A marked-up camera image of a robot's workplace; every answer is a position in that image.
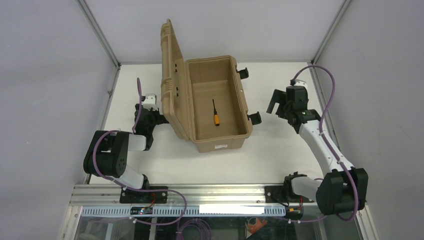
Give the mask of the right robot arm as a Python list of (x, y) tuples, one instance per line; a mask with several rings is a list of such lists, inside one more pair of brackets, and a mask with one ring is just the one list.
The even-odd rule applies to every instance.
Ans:
[(355, 214), (365, 207), (368, 173), (364, 168), (356, 168), (343, 156), (326, 136), (321, 115), (315, 109), (309, 109), (308, 103), (307, 89), (294, 85), (285, 91), (275, 89), (266, 110), (287, 120), (306, 142), (323, 174), (321, 181), (297, 172), (286, 176), (277, 200), (288, 203), (305, 197), (316, 202), (324, 216)]

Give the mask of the tan plastic toolbox bin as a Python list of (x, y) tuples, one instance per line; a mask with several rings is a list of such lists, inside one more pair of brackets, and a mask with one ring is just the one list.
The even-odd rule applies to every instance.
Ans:
[(241, 148), (262, 121), (259, 113), (249, 114), (242, 85), (249, 71), (239, 70), (230, 55), (184, 59), (170, 19), (161, 26), (160, 46), (161, 109), (177, 137), (200, 153)]

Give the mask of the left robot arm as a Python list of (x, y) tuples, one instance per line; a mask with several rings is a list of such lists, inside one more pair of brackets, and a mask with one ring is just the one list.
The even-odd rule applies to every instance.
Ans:
[(128, 165), (129, 152), (149, 151), (157, 125), (167, 124), (157, 107), (135, 105), (134, 130), (97, 130), (83, 160), (83, 170), (89, 175), (111, 180), (124, 189), (150, 190), (145, 174)]

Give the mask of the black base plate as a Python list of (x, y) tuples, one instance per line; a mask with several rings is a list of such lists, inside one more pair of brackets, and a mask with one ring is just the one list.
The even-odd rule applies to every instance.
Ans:
[(168, 187), (150, 186), (153, 192), (139, 192), (134, 190), (121, 190), (119, 202), (121, 204), (166, 204), (168, 200)]
[(264, 197), (266, 203), (300, 204), (301, 202), (314, 202), (305, 196), (289, 193), (288, 188), (283, 185), (266, 185), (264, 187)]

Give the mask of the orange object below table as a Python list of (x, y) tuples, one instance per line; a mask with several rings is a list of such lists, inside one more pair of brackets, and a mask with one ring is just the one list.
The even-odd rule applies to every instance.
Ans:
[(246, 222), (246, 231), (250, 234), (254, 234), (267, 225), (267, 223), (268, 221), (265, 218), (251, 217)]

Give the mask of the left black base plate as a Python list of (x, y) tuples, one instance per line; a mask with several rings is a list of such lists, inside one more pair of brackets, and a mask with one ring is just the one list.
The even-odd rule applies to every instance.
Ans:
[(168, 200), (168, 187), (150, 186), (153, 192), (139, 192), (134, 190), (121, 190), (119, 202), (121, 204), (166, 204)]

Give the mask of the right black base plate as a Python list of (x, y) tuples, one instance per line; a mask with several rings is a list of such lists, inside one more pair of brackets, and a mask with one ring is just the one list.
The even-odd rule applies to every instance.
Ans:
[(264, 187), (264, 197), (266, 203), (300, 204), (301, 202), (314, 202), (305, 196), (289, 193), (288, 188), (283, 185), (266, 185)]

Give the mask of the orange handled screwdriver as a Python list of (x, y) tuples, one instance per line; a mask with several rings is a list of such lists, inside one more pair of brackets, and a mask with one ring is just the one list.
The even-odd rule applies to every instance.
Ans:
[(213, 120), (214, 120), (214, 125), (215, 126), (219, 126), (220, 125), (220, 118), (215, 106), (215, 100), (212, 99), (212, 104), (213, 104)]

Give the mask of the aluminium mounting rail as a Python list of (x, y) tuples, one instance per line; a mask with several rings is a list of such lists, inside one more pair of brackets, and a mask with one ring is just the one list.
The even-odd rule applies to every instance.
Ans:
[[(162, 206), (182, 206), (184, 199), (188, 206), (203, 204), (253, 205), (266, 206), (279, 203), (266, 203), (265, 186), (280, 185), (265, 184), (167, 184), (167, 202), (156, 203)], [(74, 186), (70, 206), (118, 206), (140, 205), (140, 203), (120, 203), (122, 188), (115, 184), (77, 184)]]

